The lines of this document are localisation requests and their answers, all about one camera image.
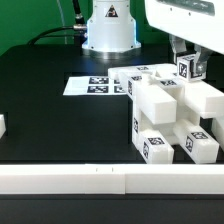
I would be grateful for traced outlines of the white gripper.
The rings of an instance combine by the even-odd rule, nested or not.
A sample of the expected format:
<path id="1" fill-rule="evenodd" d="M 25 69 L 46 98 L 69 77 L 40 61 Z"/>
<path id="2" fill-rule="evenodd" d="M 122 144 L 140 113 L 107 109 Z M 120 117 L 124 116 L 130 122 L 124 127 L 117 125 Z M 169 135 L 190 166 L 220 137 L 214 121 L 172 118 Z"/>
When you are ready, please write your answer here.
<path id="1" fill-rule="evenodd" d="M 152 27 L 172 34 L 174 63 L 187 53 L 185 40 L 195 43 L 195 74 L 206 72 L 211 50 L 224 55 L 224 0 L 145 0 L 145 11 Z"/>

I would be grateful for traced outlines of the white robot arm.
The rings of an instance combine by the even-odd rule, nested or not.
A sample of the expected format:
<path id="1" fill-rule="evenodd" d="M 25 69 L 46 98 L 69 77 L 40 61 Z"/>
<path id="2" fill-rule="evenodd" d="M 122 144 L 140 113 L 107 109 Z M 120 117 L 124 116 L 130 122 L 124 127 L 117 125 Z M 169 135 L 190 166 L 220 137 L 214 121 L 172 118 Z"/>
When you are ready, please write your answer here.
<path id="1" fill-rule="evenodd" d="M 224 0 L 144 0 L 150 26 L 169 34 L 175 56 L 195 45 L 193 72 L 204 72 L 211 53 L 224 55 Z M 87 21 L 87 54 L 117 58 L 141 47 L 130 0 L 93 0 Z"/>

